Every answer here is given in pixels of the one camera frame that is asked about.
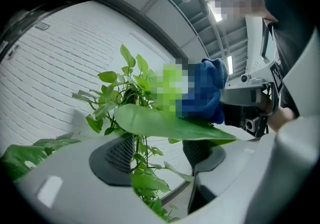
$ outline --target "blue cloth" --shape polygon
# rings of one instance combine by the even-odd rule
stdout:
[[[176,100],[176,116],[222,124],[225,116],[219,103],[220,89],[225,87],[229,73],[225,63],[219,58],[204,58],[189,67],[188,94],[185,93],[181,100]]]

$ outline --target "white surface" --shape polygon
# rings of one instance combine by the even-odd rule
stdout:
[[[5,57],[0,63],[1,155],[10,144],[30,145],[70,132],[82,138],[102,136],[103,130],[95,133],[85,119],[93,112],[90,106],[71,95],[78,90],[100,90],[100,72],[122,73],[121,67],[127,64],[120,54],[121,44],[132,56],[140,54],[155,71],[174,61],[139,26],[96,2],[73,5],[42,22],[50,28],[31,28],[17,41],[21,48],[14,57]],[[133,73],[139,74],[137,65]],[[158,137],[150,137],[148,142],[165,155],[151,157],[151,163],[167,161],[178,171],[191,174],[182,143],[169,144],[168,139]],[[156,172],[172,190],[183,182],[168,170]]]
[[[37,198],[46,207],[51,208],[55,202],[63,181],[58,176],[50,176],[40,188]]]
[[[320,114],[320,37],[315,28],[310,41],[293,68],[284,77],[293,101],[303,117]]]
[[[234,183],[215,200],[184,218],[183,223],[242,224],[267,168],[274,137],[274,134],[263,136]]]

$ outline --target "leaf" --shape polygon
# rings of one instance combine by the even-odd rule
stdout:
[[[174,139],[174,138],[168,138],[168,141],[169,141],[170,144],[175,144],[175,143],[180,142],[181,140]]]
[[[179,118],[171,112],[127,104],[114,110],[114,117],[125,131],[144,136],[175,140],[235,140],[236,137],[195,119]]]
[[[80,142],[78,139],[74,138],[64,138],[64,139],[53,139],[52,141],[49,141],[45,147],[44,150],[47,153],[47,155],[51,155],[54,151],[57,151],[58,149],[65,147],[70,144],[75,144]]]
[[[143,164],[147,164],[147,162],[146,162],[146,160],[143,158],[143,156],[142,155],[140,155],[140,154],[134,154],[133,155],[133,159],[135,159],[135,160],[137,160],[138,161],[138,163],[143,163]]]
[[[96,111],[94,111],[95,119],[100,120],[105,118],[107,115],[107,112],[110,110],[113,110],[116,107],[116,104],[112,101],[109,101],[105,104],[102,104],[101,106],[98,107]]]
[[[160,190],[163,193],[170,191],[169,185],[163,179],[149,173],[133,173],[130,177],[135,188]]]
[[[114,88],[115,88],[115,85],[113,83],[110,84],[109,86],[102,85],[101,86],[101,92],[103,93],[102,96],[107,98],[110,95],[110,93],[114,90]]]
[[[78,101],[82,101],[82,102],[88,102],[88,103],[92,103],[92,101],[90,99],[88,99],[87,97],[80,95],[78,93],[72,93],[72,98],[78,100]]]
[[[143,79],[140,76],[133,75],[135,78],[135,81],[137,82],[138,86],[140,86],[144,91],[150,92],[151,91],[151,85],[149,81]]]
[[[137,85],[137,83],[130,78],[128,79],[128,83],[132,85]]]
[[[148,63],[145,61],[144,58],[140,54],[138,54],[136,57],[138,68],[141,72],[148,72],[149,66]]]
[[[109,128],[107,128],[107,129],[105,129],[104,135],[109,135],[109,134],[112,133],[114,130],[115,130],[115,128],[109,127]]]
[[[167,169],[177,175],[179,175],[182,179],[184,179],[185,181],[187,182],[192,182],[194,180],[194,177],[191,176],[191,175],[186,175],[186,174],[183,174],[181,172],[178,172],[171,164],[169,164],[168,162],[166,161],[163,161],[164,163],[164,169]]]
[[[70,133],[57,137],[57,139],[40,139],[30,146],[10,145],[0,158],[0,162],[12,181],[17,182],[53,151],[80,142],[77,139],[68,138],[68,136]]]
[[[155,147],[155,146],[153,146],[153,147],[151,148],[151,152],[152,152],[152,154],[153,154],[154,156],[155,156],[155,155],[159,155],[159,156],[163,156],[163,155],[164,155],[164,153],[162,153],[161,150],[160,150],[159,148]]]
[[[149,163],[150,166],[155,167],[157,170],[161,170],[163,167],[160,164]]]
[[[91,93],[86,92],[86,91],[84,91],[84,90],[79,90],[79,91],[78,91],[78,94],[79,94],[79,95],[83,95],[83,96],[87,96],[87,97],[91,97],[91,98],[93,98],[93,99],[98,98],[97,96],[92,95]]]
[[[151,174],[151,175],[154,175],[154,176],[157,177],[157,175],[155,174],[155,172],[154,172],[151,168],[147,168],[147,169],[145,170],[145,173],[146,173],[146,174]]]
[[[16,182],[47,157],[43,146],[10,145],[0,161],[7,175]]]
[[[88,114],[85,117],[85,119],[88,122],[89,126],[92,128],[92,130],[94,130],[97,134],[101,132],[102,125],[104,124],[104,121],[102,119],[96,121],[90,114]]]
[[[158,212],[162,209],[162,203],[160,198],[157,198],[153,204],[151,205],[151,210],[153,210],[154,212]]]
[[[129,75],[134,71],[131,67],[128,67],[128,66],[124,66],[121,69],[122,69],[123,73],[129,74]]]
[[[145,170],[145,171],[148,169],[148,167],[144,163],[139,163],[138,168]]]
[[[130,51],[123,44],[120,47],[120,53],[130,68],[133,68],[136,65],[135,58],[131,56]]]
[[[117,75],[117,77],[118,77],[118,79],[119,79],[119,81],[121,83],[125,83],[126,82],[126,80],[125,80],[125,78],[124,78],[124,76],[122,74],[116,74],[116,75]]]
[[[169,204],[169,207],[170,207],[171,209],[178,210],[178,207],[176,207],[174,204]]]
[[[44,147],[48,142],[53,141],[53,138],[42,138],[33,144],[33,146]]]
[[[105,82],[105,83],[113,83],[118,78],[117,74],[113,71],[102,72],[102,73],[99,73],[97,76],[100,78],[102,82]]]

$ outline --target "plant stem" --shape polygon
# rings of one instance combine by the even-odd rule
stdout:
[[[94,106],[92,106],[92,103],[91,103],[91,102],[89,102],[89,105],[90,105],[90,107],[91,107],[94,111],[96,111],[96,109],[94,108]]]
[[[172,210],[173,210],[173,209],[171,208],[171,211],[169,212],[168,217],[170,216],[170,214],[171,214]]]
[[[138,154],[139,138],[136,140],[135,153]]]
[[[148,166],[148,143],[147,143],[147,137],[143,136],[145,139],[145,155],[146,155],[146,167],[149,168]]]

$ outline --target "white wall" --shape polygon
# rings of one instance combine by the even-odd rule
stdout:
[[[5,57],[0,64],[2,154],[10,144],[30,145],[69,132],[84,137],[100,136],[85,119],[92,109],[71,95],[78,90],[99,90],[103,84],[97,78],[100,72],[122,72],[126,62],[120,54],[121,44],[134,57],[142,55],[154,70],[174,61],[143,29],[97,2],[73,5],[42,22],[50,28],[42,31],[32,27],[16,42],[20,49],[13,58]],[[138,67],[133,73],[139,74]],[[149,141],[165,154],[150,159],[151,162],[165,160],[179,171],[191,173],[182,143],[171,145],[166,138],[157,137]],[[158,175],[172,190],[182,182],[166,170],[158,171]]]

